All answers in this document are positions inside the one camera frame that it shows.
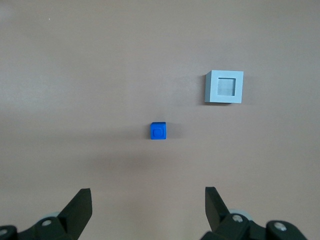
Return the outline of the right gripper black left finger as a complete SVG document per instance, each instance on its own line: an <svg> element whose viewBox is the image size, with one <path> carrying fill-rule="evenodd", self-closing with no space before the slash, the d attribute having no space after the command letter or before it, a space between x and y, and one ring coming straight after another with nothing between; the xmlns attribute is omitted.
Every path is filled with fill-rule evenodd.
<svg viewBox="0 0 320 240"><path fill-rule="evenodd" d="M19 232L14 225L2 225L2 240L77 240L93 213L92 194L82 188L57 216L42 218Z"/></svg>

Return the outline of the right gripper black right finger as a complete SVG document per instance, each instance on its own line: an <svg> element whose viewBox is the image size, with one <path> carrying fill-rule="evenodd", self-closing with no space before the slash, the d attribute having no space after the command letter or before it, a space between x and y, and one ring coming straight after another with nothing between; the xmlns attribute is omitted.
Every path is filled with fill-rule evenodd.
<svg viewBox="0 0 320 240"><path fill-rule="evenodd" d="M211 228L203 240L304 240L305 235L287 221L271 220L265 227L241 213L231 213L215 187L205 188L205 214Z"/></svg>

